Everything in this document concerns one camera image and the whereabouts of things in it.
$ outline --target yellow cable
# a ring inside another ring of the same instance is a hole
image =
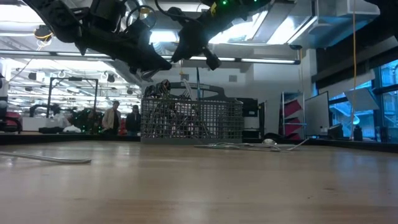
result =
[[[351,139],[353,140],[354,134],[354,113],[355,113],[355,89],[356,89],[356,27],[355,27],[355,9],[356,9],[356,0],[354,0],[353,6],[353,59],[354,59],[354,93],[353,93],[353,103],[351,105]]]
[[[304,75],[303,75],[303,48],[300,49],[300,78],[301,78],[301,88],[304,93]]]
[[[34,30],[34,31],[33,31],[33,35],[35,35],[35,37],[38,38],[38,39],[44,39],[44,38],[47,39],[47,38],[49,38],[49,37],[52,35],[52,32],[51,32],[50,34],[48,34],[48,35],[39,37],[39,36],[36,35],[36,30]]]

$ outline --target wire basket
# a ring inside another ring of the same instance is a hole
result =
[[[242,103],[144,98],[141,142],[198,144],[241,142]]]

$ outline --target table surface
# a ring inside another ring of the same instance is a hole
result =
[[[228,151],[138,142],[1,146],[0,222],[398,223],[398,155],[303,146]]]

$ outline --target pole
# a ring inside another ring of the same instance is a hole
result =
[[[49,99],[47,100],[47,114],[45,115],[46,118],[50,117],[50,104],[51,104],[51,92],[52,92],[52,81],[54,80],[53,77],[50,78],[50,87],[49,87]]]
[[[284,129],[284,137],[286,136],[285,134],[285,93],[282,92],[282,125]]]
[[[97,120],[97,93],[98,93],[98,79],[95,80],[95,93],[94,93],[94,106],[93,106],[93,128],[91,129],[91,134],[94,134],[94,125]]]

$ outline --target speaker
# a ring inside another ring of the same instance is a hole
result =
[[[35,72],[30,72],[29,75],[27,76],[30,80],[36,80],[37,79],[37,73]]]
[[[0,89],[2,88],[2,79],[4,78],[4,76],[2,75],[2,73],[0,73]]]

